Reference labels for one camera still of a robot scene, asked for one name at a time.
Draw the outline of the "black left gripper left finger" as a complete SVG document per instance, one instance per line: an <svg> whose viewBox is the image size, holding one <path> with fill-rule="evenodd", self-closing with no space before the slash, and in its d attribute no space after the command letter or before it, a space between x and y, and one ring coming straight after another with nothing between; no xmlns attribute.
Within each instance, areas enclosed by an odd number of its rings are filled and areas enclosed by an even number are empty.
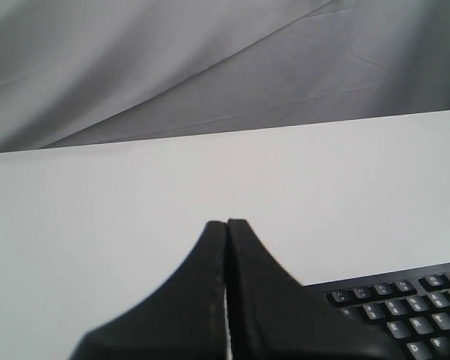
<svg viewBox="0 0 450 360"><path fill-rule="evenodd" d="M85 334L72 359L225 359L225 250L225 224L208 222L169 279Z"/></svg>

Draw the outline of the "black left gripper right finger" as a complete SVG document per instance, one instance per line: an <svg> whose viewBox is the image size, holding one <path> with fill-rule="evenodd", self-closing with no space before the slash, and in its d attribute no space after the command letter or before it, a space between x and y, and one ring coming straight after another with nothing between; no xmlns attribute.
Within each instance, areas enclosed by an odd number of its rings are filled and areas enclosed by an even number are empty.
<svg viewBox="0 0 450 360"><path fill-rule="evenodd" d="M308 292L246 220L229 220L226 297L234 359L399 359L383 331Z"/></svg>

